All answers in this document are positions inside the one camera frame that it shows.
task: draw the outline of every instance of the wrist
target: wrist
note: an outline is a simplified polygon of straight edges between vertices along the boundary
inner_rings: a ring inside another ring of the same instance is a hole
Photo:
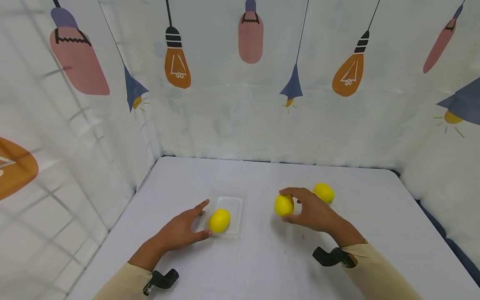
[[[339,247],[348,247],[357,244],[363,244],[365,238],[359,231],[347,220],[339,216],[330,232],[327,232],[337,243]]]
[[[167,253],[165,248],[151,238],[140,246],[128,262],[144,270],[153,271],[165,253]]]

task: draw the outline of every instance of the forearm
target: forearm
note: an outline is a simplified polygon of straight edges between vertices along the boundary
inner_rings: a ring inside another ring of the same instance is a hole
[[[128,263],[101,288],[94,300],[144,300],[143,289],[152,279],[152,271],[165,254],[155,237],[135,252]]]
[[[354,256],[357,266],[345,268],[366,300],[421,300],[403,276],[370,244],[342,248]]]
[[[143,243],[128,262],[131,265],[153,272],[156,265],[166,252],[167,251],[163,249],[161,245],[161,241],[158,241],[158,238],[154,236]]]
[[[93,300],[145,300],[143,289],[152,279],[152,272],[126,263],[100,289]]]
[[[356,264],[345,272],[366,300],[419,300],[403,276],[348,221],[339,217],[329,234]]]

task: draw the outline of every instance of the left hand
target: left hand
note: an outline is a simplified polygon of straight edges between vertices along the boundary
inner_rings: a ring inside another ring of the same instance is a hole
[[[201,216],[210,200],[205,200],[195,208],[184,211],[174,217],[152,238],[157,240],[165,252],[179,250],[213,235],[210,230],[192,231],[192,223],[197,216]]]
[[[210,200],[205,200],[195,208],[184,211],[174,217],[163,228],[146,241],[132,256],[129,263],[142,269],[153,271],[162,256],[171,250],[187,247],[213,235],[210,230],[192,231],[192,223],[197,216],[204,213],[203,209]]]

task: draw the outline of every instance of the beige sleeve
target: beige sleeve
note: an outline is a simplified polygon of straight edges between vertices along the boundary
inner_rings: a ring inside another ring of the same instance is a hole
[[[152,272],[126,263],[100,289],[93,300],[145,300],[143,289],[152,279]]]
[[[353,255],[357,266],[345,272],[366,300],[421,300],[403,276],[370,244],[342,248]]]

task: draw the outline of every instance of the hand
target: hand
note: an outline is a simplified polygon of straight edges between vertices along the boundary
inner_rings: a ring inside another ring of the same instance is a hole
[[[197,216],[203,215],[203,209],[210,200],[205,200],[195,208],[184,211],[174,217],[152,238],[158,241],[158,244],[165,252],[178,250],[187,247],[201,240],[206,240],[213,235],[210,230],[199,232],[192,231],[192,223]]]
[[[210,200],[207,199],[195,208],[174,217],[156,235],[146,241],[128,262],[142,269],[153,271],[158,261],[168,251],[178,250],[211,237],[213,232],[209,230],[192,231],[193,221],[204,213],[203,209],[209,202]]]
[[[282,195],[297,198],[302,205],[298,215],[285,215],[284,222],[308,227],[315,231],[326,232],[332,236],[340,247],[365,243],[358,230],[333,211],[327,204],[311,191],[305,188],[286,188],[280,191]]]
[[[341,217],[333,209],[305,188],[286,188],[281,190],[280,194],[291,195],[298,199],[297,203],[302,205],[300,214],[285,215],[282,217],[284,222],[329,233],[341,220]]]

